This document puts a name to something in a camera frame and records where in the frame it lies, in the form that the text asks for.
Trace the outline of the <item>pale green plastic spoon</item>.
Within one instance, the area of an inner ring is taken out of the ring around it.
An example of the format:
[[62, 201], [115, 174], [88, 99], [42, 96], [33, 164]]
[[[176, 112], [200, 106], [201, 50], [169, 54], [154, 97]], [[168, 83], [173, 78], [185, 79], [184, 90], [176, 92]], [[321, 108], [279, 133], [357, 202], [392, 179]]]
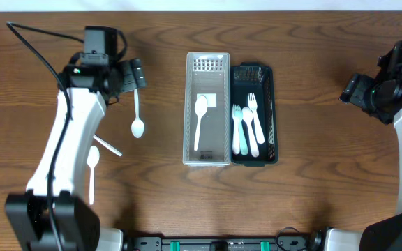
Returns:
[[135, 138], [141, 138], [144, 134], [144, 122], [140, 118], [140, 97], [139, 91], [134, 90], [135, 119], [131, 124], [131, 132]]

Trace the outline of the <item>white plastic spoon long handle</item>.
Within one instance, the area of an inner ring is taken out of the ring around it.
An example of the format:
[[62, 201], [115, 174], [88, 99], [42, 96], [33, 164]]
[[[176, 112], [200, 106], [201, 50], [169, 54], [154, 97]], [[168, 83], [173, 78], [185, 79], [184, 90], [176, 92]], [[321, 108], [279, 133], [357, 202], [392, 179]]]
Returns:
[[200, 140], [200, 127], [202, 117], [207, 113], [208, 102], [205, 96], [199, 96], [195, 103], [195, 114], [198, 118], [196, 130], [195, 130], [195, 141], [194, 150], [198, 150], [199, 140]]

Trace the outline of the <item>white plastic utensil handle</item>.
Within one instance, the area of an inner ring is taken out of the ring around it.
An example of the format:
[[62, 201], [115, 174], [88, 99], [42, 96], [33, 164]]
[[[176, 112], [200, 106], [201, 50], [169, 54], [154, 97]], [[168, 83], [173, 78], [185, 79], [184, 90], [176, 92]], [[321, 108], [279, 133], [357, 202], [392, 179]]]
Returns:
[[255, 136], [257, 143], [263, 144], [265, 142], [265, 136], [262, 131], [262, 126], [260, 124], [258, 116], [258, 104], [254, 93], [248, 94], [248, 107], [251, 109], [253, 113], [253, 121], [254, 121]]

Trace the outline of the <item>white plastic fork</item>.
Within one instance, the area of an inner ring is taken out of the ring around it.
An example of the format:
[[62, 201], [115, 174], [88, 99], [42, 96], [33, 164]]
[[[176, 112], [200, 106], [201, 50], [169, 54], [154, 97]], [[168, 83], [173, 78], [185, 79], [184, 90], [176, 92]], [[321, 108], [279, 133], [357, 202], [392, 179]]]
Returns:
[[232, 136], [232, 152], [235, 155], [240, 153], [240, 143], [239, 143], [239, 126], [238, 126], [238, 117], [236, 115], [236, 105], [232, 106], [232, 119], [234, 122], [233, 127], [233, 136]]

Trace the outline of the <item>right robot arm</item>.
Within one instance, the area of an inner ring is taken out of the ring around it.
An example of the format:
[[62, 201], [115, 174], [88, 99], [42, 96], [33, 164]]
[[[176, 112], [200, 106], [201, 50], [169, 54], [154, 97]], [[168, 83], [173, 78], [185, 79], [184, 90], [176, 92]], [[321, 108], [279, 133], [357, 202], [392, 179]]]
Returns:
[[402, 250], [402, 40], [379, 57], [378, 67], [375, 77], [355, 73], [339, 99], [394, 126], [399, 143], [396, 213], [362, 232], [332, 227], [317, 231], [307, 243], [307, 250]]

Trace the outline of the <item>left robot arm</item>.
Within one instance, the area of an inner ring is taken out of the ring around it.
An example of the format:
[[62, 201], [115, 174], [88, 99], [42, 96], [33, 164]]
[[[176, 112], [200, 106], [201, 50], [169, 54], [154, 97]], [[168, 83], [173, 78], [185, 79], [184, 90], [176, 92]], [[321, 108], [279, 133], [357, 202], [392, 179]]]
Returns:
[[84, 176], [97, 128], [122, 93], [144, 88], [142, 63], [125, 59], [124, 34], [87, 26], [83, 49], [61, 72], [57, 113], [47, 146], [22, 194], [11, 193], [5, 213], [23, 250], [124, 250], [124, 233], [104, 228], [84, 202]]

